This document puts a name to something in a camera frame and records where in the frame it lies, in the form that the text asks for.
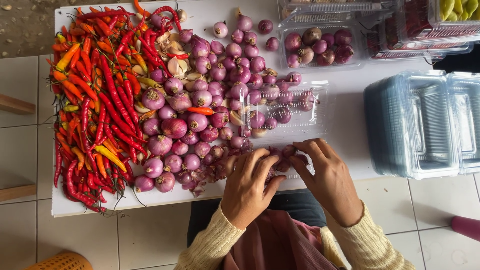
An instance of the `hand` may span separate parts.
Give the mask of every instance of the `hand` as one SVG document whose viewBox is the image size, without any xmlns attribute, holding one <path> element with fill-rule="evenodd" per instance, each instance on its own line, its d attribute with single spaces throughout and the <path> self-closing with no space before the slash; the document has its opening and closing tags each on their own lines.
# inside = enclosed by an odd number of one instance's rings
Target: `hand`
<svg viewBox="0 0 480 270">
<path fill-rule="evenodd" d="M 239 157 L 231 156 L 226 164 L 227 183 L 222 199 L 222 212 L 230 223 L 240 230 L 247 226 L 267 208 L 280 183 L 287 177 L 275 176 L 265 187 L 268 170 L 278 161 L 278 156 L 259 148 Z"/>
<path fill-rule="evenodd" d="M 363 205 L 343 160 L 321 138 L 293 143 L 293 146 L 312 159 L 315 175 L 303 161 L 290 157 L 293 167 L 317 201 L 341 226 L 357 224 L 363 215 Z"/>
</svg>

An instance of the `concrete ground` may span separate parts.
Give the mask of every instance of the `concrete ground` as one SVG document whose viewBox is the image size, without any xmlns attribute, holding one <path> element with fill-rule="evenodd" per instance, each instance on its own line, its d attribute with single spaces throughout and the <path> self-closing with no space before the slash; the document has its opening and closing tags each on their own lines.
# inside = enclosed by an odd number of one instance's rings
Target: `concrete ground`
<svg viewBox="0 0 480 270">
<path fill-rule="evenodd" d="M 49 54 L 54 11 L 62 6 L 99 5 L 132 0 L 0 0 L 0 53 L 3 58 Z"/>
</svg>

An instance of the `white tile floor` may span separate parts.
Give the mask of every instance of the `white tile floor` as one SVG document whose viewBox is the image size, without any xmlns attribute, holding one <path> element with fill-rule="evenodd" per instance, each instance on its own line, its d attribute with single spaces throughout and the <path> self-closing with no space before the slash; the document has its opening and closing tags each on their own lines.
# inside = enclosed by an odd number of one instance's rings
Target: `white tile floor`
<svg viewBox="0 0 480 270">
<path fill-rule="evenodd" d="M 43 79 L 47 57 L 0 60 L 9 67 L 0 74 L 0 93 L 38 105 L 35 116 L 0 111 L 0 188 L 37 183 L 38 190 L 0 203 L 0 270 L 23 269 L 62 250 L 84 255 L 95 269 L 173 269 L 186 245 L 188 203 L 130 209 L 110 218 L 51 216 L 53 95 Z M 417 269 L 480 269 L 480 242 L 449 227 L 455 215 L 480 219 L 480 174 L 422 181 L 382 177 L 355 186 L 374 221 Z"/>
</svg>

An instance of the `knit sweater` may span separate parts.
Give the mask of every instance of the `knit sweater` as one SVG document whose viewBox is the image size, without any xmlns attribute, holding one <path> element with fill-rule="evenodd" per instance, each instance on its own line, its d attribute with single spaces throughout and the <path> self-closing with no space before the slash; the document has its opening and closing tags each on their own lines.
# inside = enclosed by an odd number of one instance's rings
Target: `knit sweater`
<svg viewBox="0 0 480 270">
<path fill-rule="evenodd" d="M 335 236 L 352 270 L 415 270 L 392 247 L 380 226 L 373 223 L 365 204 L 360 221 L 341 227 L 324 209 L 327 227 L 320 229 L 324 256 L 337 267 L 345 267 L 333 239 Z M 208 227 L 198 233 L 192 245 L 180 253 L 175 270 L 214 270 L 245 230 L 233 226 L 221 207 L 213 214 Z"/>
</svg>

